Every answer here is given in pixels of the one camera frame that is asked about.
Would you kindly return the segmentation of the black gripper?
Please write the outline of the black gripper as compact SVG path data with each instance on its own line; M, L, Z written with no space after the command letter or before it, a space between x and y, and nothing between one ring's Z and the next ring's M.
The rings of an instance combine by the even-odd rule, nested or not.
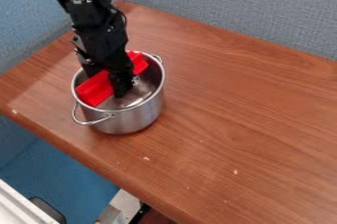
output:
M72 43L82 68L88 77L103 69L111 70L108 78L116 98L123 98L134 88L135 74L126 51L127 42L126 15L115 7L99 26L75 26Z

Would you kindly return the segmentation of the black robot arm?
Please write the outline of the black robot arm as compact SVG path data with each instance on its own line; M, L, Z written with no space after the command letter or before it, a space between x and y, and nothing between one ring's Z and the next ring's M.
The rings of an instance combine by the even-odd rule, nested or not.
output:
M74 29L72 44L88 77L108 71L115 97L134 88L135 64L127 54L127 17L112 0L58 0Z

